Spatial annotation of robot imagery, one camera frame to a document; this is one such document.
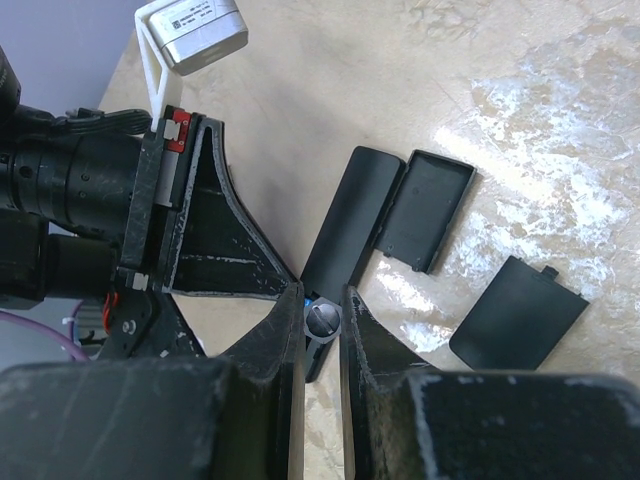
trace gray floor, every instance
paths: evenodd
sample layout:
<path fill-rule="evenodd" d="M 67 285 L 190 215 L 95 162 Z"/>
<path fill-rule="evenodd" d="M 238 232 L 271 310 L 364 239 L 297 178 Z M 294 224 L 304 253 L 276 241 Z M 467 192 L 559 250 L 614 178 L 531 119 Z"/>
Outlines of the gray floor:
<path fill-rule="evenodd" d="M 22 103 L 56 115 L 97 107 L 133 31 L 144 0 L 0 0 L 0 45 L 22 84 Z M 62 328 L 75 302 L 47 300 L 20 314 Z M 0 323 L 0 370 L 20 363 L 65 361 L 51 340 Z"/>

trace battery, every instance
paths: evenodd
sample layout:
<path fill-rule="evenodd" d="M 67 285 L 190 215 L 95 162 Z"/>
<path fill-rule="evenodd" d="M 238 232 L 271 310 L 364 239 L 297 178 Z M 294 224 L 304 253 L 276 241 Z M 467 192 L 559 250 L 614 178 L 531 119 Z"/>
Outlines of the battery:
<path fill-rule="evenodd" d="M 249 40 L 234 0 L 180 0 L 155 12 L 149 29 L 175 72 L 189 75 Z"/>

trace red clip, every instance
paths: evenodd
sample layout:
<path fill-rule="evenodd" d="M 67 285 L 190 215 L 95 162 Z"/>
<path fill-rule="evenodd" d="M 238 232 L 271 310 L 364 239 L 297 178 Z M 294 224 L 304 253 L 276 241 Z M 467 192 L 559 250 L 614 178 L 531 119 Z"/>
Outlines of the red clip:
<path fill-rule="evenodd" d="M 169 140 L 167 150 L 183 153 L 187 142 L 187 134 L 189 133 L 191 114 L 184 110 L 174 110 L 173 121 L 180 125 L 180 131 L 178 133 L 178 140 Z"/>

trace table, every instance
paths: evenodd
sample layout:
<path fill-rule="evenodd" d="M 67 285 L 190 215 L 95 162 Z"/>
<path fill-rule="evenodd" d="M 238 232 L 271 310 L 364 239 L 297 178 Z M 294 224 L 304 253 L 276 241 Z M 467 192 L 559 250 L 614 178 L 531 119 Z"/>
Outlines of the table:
<path fill-rule="evenodd" d="M 299 274 L 356 145 L 475 165 L 443 262 L 375 254 L 360 291 L 441 368 L 506 258 L 551 265 L 592 304 L 542 371 L 640 382 L 640 8 L 606 0 L 238 0 L 245 49 L 185 79 L 182 106 L 226 122 L 238 192 Z M 132 37 L 102 103 L 148 108 Z M 258 300 L 179 298 L 215 354 Z M 305 478 L 342 478 L 337 348 L 306 392 Z"/>

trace black rectangular object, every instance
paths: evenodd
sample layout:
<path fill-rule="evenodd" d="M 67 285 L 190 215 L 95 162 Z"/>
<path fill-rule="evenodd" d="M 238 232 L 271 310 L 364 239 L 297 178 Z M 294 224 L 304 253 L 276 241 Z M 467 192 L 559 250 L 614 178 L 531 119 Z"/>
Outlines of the black rectangular object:
<path fill-rule="evenodd" d="M 451 350 L 476 370 L 538 368 L 589 305 L 555 283 L 557 274 L 509 257 L 451 337 Z"/>
<path fill-rule="evenodd" d="M 415 150 L 376 248 L 431 272 L 475 173 L 466 163 Z"/>
<path fill-rule="evenodd" d="M 403 166 L 399 158 L 371 148 L 353 151 L 302 272 L 307 296 L 339 304 L 344 284 L 357 285 Z"/>

